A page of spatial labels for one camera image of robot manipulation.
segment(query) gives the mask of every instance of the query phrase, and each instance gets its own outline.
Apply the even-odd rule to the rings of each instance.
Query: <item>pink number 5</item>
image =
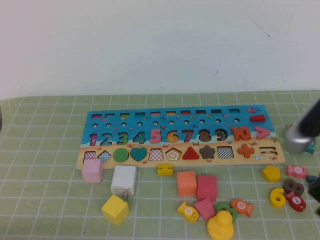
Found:
[[[152,129],[150,136],[151,144],[158,144],[161,142],[161,130],[160,129]]]

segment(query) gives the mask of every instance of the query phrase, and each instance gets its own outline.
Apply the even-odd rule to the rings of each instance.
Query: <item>shape sorting board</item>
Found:
[[[269,135],[258,139],[256,127]],[[116,165],[155,167],[159,163],[209,166],[285,161],[264,105],[90,111],[77,169],[92,158],[101,159],[104,169]]]

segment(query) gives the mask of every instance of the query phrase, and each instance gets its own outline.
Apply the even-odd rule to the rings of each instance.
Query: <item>blue puzzle board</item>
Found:
[[[251,121],[252,116],[261,115],[264,121]],[[238,130],[247,127],[250,139],[236,140],[233,127]],[[268,130],[270,134],[258,139],[256,127]],[[238,153],[243,144],[254,149],[249,158]],[[202,158],[200,149],[206,145],[214,149],[213,158]],[[199,159],[183,159],[190,147],[199,155]],[[146,148],[147,154],[144,158],[142,155],[142,159],[134,159],[131,155],[134,148]],[[117,149],[127,150],[128,158],[125,161],[113,158]],[[228,156],[233,157],[223,158],[218,155],[222,149],[229,149]],[[170,150],[179,155],[178,160],[170,158]],[[265,164],[285,160],[264,105],[90,111],[84,126],[77,168],[82,169],[84,161],[92,158],[100,158],[105,169],[119,164],[152,167],[160,162],[184,166]]]

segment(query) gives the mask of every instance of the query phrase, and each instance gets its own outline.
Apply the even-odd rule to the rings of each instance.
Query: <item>teal heart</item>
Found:
[[[145,147],[134,147],[131,150],[131,157],[136,160],[137,162],[140,162],[142,159],[144,159],[147,154],[148,151]]]

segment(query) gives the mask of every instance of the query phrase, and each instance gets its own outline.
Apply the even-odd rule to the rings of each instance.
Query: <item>plus sign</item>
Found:
[[[242,146],[238,148],[238,154],[243,154],[246,159],[250,158],[250,154],[254,153],[255,149],[253,147],[248,147],[246,143],[242,144]]]

